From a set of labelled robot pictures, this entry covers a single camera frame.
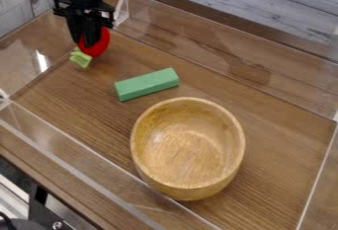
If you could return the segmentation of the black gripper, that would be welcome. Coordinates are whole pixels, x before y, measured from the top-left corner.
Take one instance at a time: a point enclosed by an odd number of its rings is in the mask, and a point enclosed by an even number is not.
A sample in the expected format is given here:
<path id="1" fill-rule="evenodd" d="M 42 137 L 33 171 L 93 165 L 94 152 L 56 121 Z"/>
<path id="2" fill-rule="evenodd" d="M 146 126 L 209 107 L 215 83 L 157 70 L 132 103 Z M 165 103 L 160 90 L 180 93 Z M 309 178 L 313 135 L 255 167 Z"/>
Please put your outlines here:
<path id="1" fill-rule="evenodd" d="M 104 0 L 53 0 L 53 2 L 54 14 L 65 17 L 73 42 L 78 43 L 84 34 L 84 46 L 93 46 L 100 40 L 101 27 L 112 27 L 114 8 Z"/>

